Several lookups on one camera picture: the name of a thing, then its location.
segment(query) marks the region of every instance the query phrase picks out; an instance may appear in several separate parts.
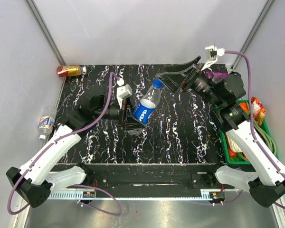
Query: bottle label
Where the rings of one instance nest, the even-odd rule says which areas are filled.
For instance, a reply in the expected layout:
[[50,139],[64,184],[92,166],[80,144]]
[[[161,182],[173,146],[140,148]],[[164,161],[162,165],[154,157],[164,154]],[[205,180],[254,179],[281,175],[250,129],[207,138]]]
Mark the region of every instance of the bottle label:
[[139,103],[139,105],[133,112],[133,116],[139,121],[141,121],[143,124],[147,124],[149,115],[154,111],[154,109],[155,108],[147,108],[143,106],[141,103]]
[[38,128],[48,128],[53,130],[55,120],[52,117],[44,116],[40,119]]

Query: black marble table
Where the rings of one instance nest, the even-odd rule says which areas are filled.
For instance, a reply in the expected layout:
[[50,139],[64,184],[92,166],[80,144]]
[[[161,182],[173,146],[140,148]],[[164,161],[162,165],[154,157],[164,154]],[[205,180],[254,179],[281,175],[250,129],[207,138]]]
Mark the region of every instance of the black marble table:
[[[108,86],[111,71],[131,86],[138,103],[156,73],[163,71],[164,65],[86,67],[86,74],[66,79],[54,129],[86,90],[93,85]],[[116,98],[117,86],[114,79],[112,99]],[[209,105],[191,91],[172,94],[164,88],[161,98],[141,135],[130,136],[117,129],[117,121],[101,120],[59,163],[180,164],[224,161],[218,129],[209,117]]]

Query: water bottle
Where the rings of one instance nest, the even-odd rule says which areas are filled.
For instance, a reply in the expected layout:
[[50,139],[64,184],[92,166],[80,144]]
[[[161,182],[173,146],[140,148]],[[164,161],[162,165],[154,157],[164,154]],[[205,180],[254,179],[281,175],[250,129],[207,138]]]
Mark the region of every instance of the water bottle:
[[39,139],[45,140],[47,135],[52,133],[56,114],[57,109],[54,107],[46,107],[43,110],[38,126],[38,132],[40,133]]
[[143,124],[148,123],[148,118],[150,114],[154,111],[155,107],[159,104],[161,100],[161,88],[162,82],[159,79],[153,81],[152,86],[148,90],[147,94],[142,97],[139,105],[136,107],[135,111],[132,113],[133,116],[141,121]]

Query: blue bottle cap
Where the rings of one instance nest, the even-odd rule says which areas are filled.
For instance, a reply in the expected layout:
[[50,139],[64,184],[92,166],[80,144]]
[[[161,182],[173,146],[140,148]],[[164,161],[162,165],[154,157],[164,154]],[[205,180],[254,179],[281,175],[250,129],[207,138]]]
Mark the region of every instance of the blue bottle cap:
[[162,82],[159,79],[154,79],[153,84],[152,84],[155,88],[157,89],[161,89],[162,88]]

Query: metal floor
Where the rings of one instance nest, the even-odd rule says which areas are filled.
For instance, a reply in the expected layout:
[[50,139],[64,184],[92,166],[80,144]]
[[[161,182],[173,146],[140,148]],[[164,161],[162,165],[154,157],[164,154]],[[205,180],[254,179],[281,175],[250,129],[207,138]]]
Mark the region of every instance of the metal floor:
[[[226,201],[236,197],[226,192]],[[117,212],[113,201],[94,206]],[[263,208],[248,193],[234,204],[201,206],[189,201],[122,201],[123,215],[114,217],[80,207],[74,201],[48,200],[28,214],[26,228],[277,228],[272,208]]]

